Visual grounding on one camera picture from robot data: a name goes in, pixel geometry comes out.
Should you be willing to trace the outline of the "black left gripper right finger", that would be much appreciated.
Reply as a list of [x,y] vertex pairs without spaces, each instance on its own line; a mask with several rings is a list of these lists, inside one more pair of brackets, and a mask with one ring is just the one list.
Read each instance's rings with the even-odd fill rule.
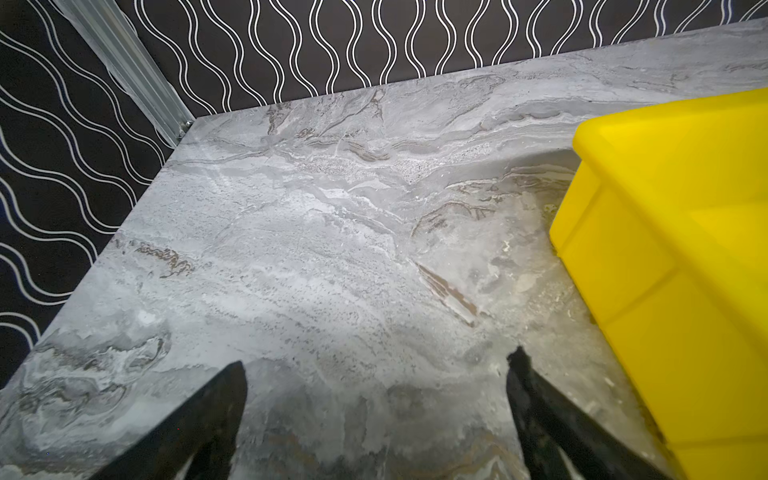
[[521,346],[507,356],[506,393],[532,479],[666,479],[536,372]]

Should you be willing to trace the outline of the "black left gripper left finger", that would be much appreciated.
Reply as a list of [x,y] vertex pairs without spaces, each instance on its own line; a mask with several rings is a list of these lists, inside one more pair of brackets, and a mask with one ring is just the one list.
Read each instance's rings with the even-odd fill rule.
[[242,421],[248,384],[244,365],[233,362],[94,479],[227,479]]

